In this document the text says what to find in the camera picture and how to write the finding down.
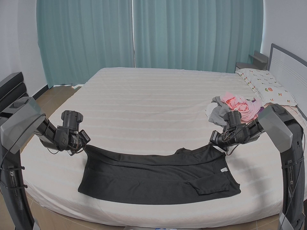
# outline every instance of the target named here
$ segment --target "white cloth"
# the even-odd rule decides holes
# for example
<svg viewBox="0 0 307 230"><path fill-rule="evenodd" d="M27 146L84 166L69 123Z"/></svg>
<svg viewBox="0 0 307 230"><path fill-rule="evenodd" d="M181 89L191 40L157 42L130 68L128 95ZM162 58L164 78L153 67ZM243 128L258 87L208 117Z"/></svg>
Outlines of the white cloth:
<svg viewBox="0 0 307 230"><path fill-rule="evenodd" d="M212 102L209 105L207 105L206 107L206 116L208 117L208 119L210 118L210 115L213 111L214 108L216 108L218 105L216 102Z"/></svg>
<svg viewBox="0 0 307 230"><path fill-rule="evenodd" d="M182 147L202 147L213 130L222 131L208 121L205 107L226 90L248 99L255 96L237 74L104 68L57 109L50 121L62 125L61 113L76 110L84 116L80 129L88 133L94 146L127 154L170 155ZM21 153L27 192L44 207L67 216L154 228L239 224L277 214L282 206L280 154L265 133L255 142L238 146L226 158L242 192L204 202L132 205L89 197L77 191L86 161L84 152L72 157L65 151L52 155L34 136Z"/></svg>

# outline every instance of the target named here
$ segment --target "white pillow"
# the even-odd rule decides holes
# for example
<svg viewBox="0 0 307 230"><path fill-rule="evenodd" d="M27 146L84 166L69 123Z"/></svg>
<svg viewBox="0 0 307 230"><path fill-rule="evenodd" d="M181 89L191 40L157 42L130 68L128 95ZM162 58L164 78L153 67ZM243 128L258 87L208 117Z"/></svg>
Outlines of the white pillow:
<svg viewBox="0 0 307 230"><path fill-rule="evenodd" d="M244 68L237 70L236 73L238 73L245 82L247 82L254 93L261 98L263 105L266 103L289 106L297 105L293 95L285 90L269 71Z"/></svg>

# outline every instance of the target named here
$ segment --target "pink clothing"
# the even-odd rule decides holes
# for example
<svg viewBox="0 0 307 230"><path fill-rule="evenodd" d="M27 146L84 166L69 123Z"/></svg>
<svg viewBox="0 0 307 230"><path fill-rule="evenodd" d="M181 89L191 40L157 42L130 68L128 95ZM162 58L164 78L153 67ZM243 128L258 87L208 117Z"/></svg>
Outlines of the pink clothing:
<svg viewBox="0 0 307 230"><path fill-rule="evenodd" d="M241 120L249 121L258 117L258 111L262 106L262 101L254 98L254 102L246 100L243 96L226 92L220 96L221 102L226 103L232 111L239 111L242 115Z"/></svg>

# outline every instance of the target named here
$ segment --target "tiled floor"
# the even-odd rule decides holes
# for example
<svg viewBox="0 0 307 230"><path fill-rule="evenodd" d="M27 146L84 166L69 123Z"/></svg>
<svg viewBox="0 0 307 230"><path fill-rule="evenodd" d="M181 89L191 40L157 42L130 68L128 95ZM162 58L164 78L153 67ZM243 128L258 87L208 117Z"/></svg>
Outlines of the tiled floor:
<svg viewBox="0 0 307 230"><path fill-rule="evenodd" d="M46 91L36 101L47 114L47 117L61 106L69 97L71 97L77 89L71 86L58 86ZM55 212L52 212L46 208L40 206L36 200L28 195L28 202L31 212L35 216L40 224L41 230L122 230L124 227L106 226L103 224L88 222L84 220L67 217ZM219 228L206 228L212 230L275 230L278 226L278 215L267 217L261 220L219 227ZM10 218L10 215L4 204L2 195L0 195L0 229L13 230L14 225Z"/></svg>

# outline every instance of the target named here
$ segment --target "curtain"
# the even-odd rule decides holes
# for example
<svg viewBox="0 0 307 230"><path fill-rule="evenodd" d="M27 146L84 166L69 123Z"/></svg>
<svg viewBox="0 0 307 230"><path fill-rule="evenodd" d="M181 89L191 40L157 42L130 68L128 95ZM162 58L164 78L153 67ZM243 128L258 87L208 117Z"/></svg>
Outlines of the curtain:
<svg viewBox="0 0 307 230"><path fill-rule="evenodd" d="M263 0L133 0L136 67L235 71L260 51Z"/></svg>
<svg viewBox="0 0 307 230"><path fill-rule="evenodd" d="M48 86L83 84L103 67L134 67L132 0L37 0Z"/></svg>

